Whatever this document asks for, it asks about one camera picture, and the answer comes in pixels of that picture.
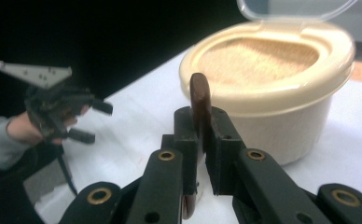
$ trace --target white tabletop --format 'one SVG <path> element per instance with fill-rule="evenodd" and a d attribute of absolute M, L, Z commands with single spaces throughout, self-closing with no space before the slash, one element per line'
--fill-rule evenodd
<path fill-rule="evenodd" d="M 79 119 L 77 127 L 95 133 L 96 142 L 63 143 L 78 191 L 99 181 L 123 188 L 143 174 L 149 155 L 160 148 L 161 136 L 174 133 L 175 110 L 190 105 L 178 78 L 184 55 L 180 53 L 109 96 L 106 101 L 114 106 L 112 117 L 90 111 Z M 284 169 L 312 193 L 327 183 L 341 183 L 362 192 L 362 82 L 350 80 L 335 93 L 316 147 Z M 198 177 L 201 186 L 195 214 L 183 223 L 238 223 L 231 197 L 213 195 L 204 164 Z M 72 201 L 68 192 L 59 187 L 36 206 L 48 223 L 56 222 Z"/>

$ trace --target clear plastic lid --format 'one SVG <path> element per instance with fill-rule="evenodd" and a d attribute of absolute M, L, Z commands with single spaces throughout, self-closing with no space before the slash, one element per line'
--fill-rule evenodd
<path fill-rule="evenodd" d="M 357 0 L 237 0 L 249 20 L 327 21 L 352 6 Z"/>

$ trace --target bucket lid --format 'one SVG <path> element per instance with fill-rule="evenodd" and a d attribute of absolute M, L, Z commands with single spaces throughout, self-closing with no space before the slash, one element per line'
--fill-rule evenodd
<path fill-rule="evenodd" d="M 332 19 L 357 0 L 237 0 L 249 20 L 312 22 Z"/>

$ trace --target person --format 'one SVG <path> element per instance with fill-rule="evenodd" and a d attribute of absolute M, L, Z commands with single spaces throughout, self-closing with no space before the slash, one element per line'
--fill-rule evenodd
<path fill-rule="evenodd" d="M 89 109 L 83 106 L 81 115 Z M 63 121 L 65 126 L 77 123 L 74 116 Z M 0 117 L 0 170 L 6 170 L 21 159 L 23 153 L 30 147 L 44 140 L 40 131 L 30 122 L 27 112 L 10 119 Z M 62 139 L 52 140 L 53 144 L 61 144 Z"/>

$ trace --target table surface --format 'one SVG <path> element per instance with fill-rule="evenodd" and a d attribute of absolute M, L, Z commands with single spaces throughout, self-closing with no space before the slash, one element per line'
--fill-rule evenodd
<path fill-rule="evenodd" d="M 112 117 L 94 110 L 79 119 L 77 127 L 96 134 L 93 145 L 72 140 L 63 143 L 78 191 L 107 181 L 121 188 L 140 177 L 149 155 L 160 148 L 161 136 L 174 133 L 173 114 L 190 105 L 181 92 L 178 67 L 186 52 L 109 96 Z M 362 74 L 362 64 L 356 71 Z M 302 188 L 316 193 L 319 186 L 341 183 L 362 192 L 362 80 L 348 81 L 333 96 L 322 136 L 303 159 L 283 166 Z M 214 196 L 204 164 L 195 214 L 183 223 L 238 223 L 231 197 Z M 42 198 L 36 210 L 48 223 L 56 223 L 73 200 L 66 186 Z"/>

